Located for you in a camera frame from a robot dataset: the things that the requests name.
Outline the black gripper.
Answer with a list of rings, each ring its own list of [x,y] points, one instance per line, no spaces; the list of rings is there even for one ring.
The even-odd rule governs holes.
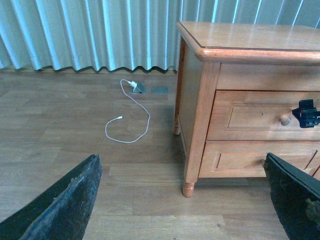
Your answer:
[[[312,99],[300,100],[299,107],[292,110],[292,114],[299,121],[300,128],[314,128],[320,124],[320,112]]]

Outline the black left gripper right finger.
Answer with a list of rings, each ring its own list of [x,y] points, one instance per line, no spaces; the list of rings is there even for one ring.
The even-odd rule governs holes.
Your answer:
[[[270,152],[263,168],[273,207],[288,238],[318,240],[320,181]]]

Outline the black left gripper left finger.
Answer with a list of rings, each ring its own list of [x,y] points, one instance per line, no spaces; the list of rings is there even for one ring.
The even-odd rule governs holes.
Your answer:
[[[90,155],[25,207],[0,223],[2,240],[81,240],[102,176]]]

